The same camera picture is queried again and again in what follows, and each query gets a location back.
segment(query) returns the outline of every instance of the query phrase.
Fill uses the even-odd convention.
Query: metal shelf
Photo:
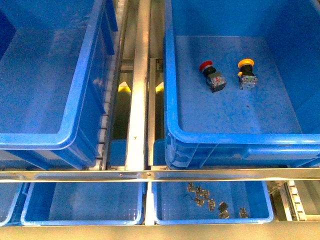
[[[23,240],[318,240],[320,222],[169,226],[2,227],[0,239]]]
[[[219,224],[219,225],[174,225],[159,226],[154,221],[154,199],[151,193],[153,182],[197,181],[285,181],[320,180],[320,168],[207,168],[200,170],[168,170],[166,166],[153,166],[155,141],[155,87],[157,61],[150,58],[151,0],[139,1],[134,59],[124,60],[128,2],[124,4],[122,28],[118,45],[118,60],[112,90],[117,90],[119,72],[133,72],[130,120],[127,137],[125,166],[108,166],[107,158],[112,131],[106,136],[102,166],[89,170],[55,171],[0,171],[0,183],[7,182],[148,182],[145,201],[144,225],[127,226],[14,226],[2,227],[0,239],[319,239],[320,222],[293,221],[288,216],[267,224]],[[113,126],[109,119],[108,128]],[[279,195],[281,186],[272,196]],[[290,200],[289,195],[282,198]],[[289,206],[279,201],[288,212]]]

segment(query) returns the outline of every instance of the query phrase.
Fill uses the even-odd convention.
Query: metal clip
[[[209,190],[204,190],[203,189],[203,190],[201,190],[201,194],[202,194],[204,200],[208,200],[209,199],[209,195],[210,195]]]
[[[213,199],[207,201],[209,211],[214,211],[216,207],[216,202]]]
[[[224,210],[219,214],[219,218],[221,219],[228,219],[229,218],[229,212],[227,210]]]
[[[248,213],[246,211],[246,209],[244,207],[240,208],[240,212],[239,212],[240,218],[242,219],[247,219],[248,218]]]
[[[202,189],[201,189],[200,186],[197,186],[197,187],[196,187],[195,195],[201,196],[201,197],[203,196]]]
[[[205,204],[205,200],[199,198],[199,197],[195,197],[194,201],[196,203],[197,206],[202,207]]]
[[[187,191],[189,193],[194,193],[195,192],[195,186],[193,182],[188,182],[188,187],[187,187]]]

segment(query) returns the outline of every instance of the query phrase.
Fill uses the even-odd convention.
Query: small metal part
[[[219,214],[220,219],[228,219],[229,218],[229,212],[227,210],[224,210]]]
[[[201,190],[201,194],[202,194],[204,200],[208,200],[209,199],[209,195],[210,195],[209,190],[204,190],[203,189],[203,190]]]
[[[228,207],[229,206],[224,201],[220,202],[219,207],[218,207],[218,210],[220,211],[219,218],[221,218],[221,219],[228,219],[229,218],[229,212],[227,211]]]
[[[220,202],[218,210],[220,211],[220,213],[224,212],[225,210],[227,210],[229,206],[224,202]]]
[[[189,193],[194,193],[196,191],[193,182],[188,182],[187,190],[188,190]]]
[[[209,211],[214,211],[216,207],[216,202],[213,199],[209,199],[207,203],[208,203]]]
[[[239,87],[241,90],[251,90],[257,85],[258,78],[256,76],[240,76]]]
[[[239,212],[240,218],[242,219],[247,219],[248,218],[248,213],[246,211],[246,209],[244,207],[240,208],[240,212]]]
[[[196,189],[195,189],[195,195],[197,196],[201,196],[202,197],[202,189],[200,186],[197,186]]]
[[[195,201],[196,205],[199,206],[199,207],[202,207],[205,204],[205,200],[201,199],[199,197],[195,197],[194,201]]]

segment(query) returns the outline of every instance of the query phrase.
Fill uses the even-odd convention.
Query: metal rail
[[[214,182],[320,180],[320,168],[0,171],[0,182]]]
[[[126,170],[144,170],[146,164],[150,15],[151,0],[139,1],[131,107],[126,146]]]

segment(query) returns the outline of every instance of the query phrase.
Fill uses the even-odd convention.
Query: stacked bins
[[[165,163],[165,142],[154,144],[155,165]],[[178,224],[248,224],[272,221],[271,206],[267,184],[264,181],[212,181],[194,182],[194,188],[209,191],[209,200],[215,202],[214,210],[209,210],[207,200],[202,206],[195,202],[195,192],[188,191],[188,182],[154,182],[155,222],[159,225]],[[228,205],[228,218],[220,218],[220,204]],[[245,209],[246,217],[240,215]]]
[[[114,141],[110,162],[123,166],[126,141]],[[31,183],[21,222],[26,226],[138,225],[142,182]]]
[[[21,225],[28,183],[0,183],[0,226]]]
[[[166,163],[298,167],[320,154],[320,5],[316,0],[165,0]],[[238,62],[258,84],[241,90]],[[211,93],[212,60],[226,87]]]
[[[0,167],[93,166],[112,0],[0,0]]]

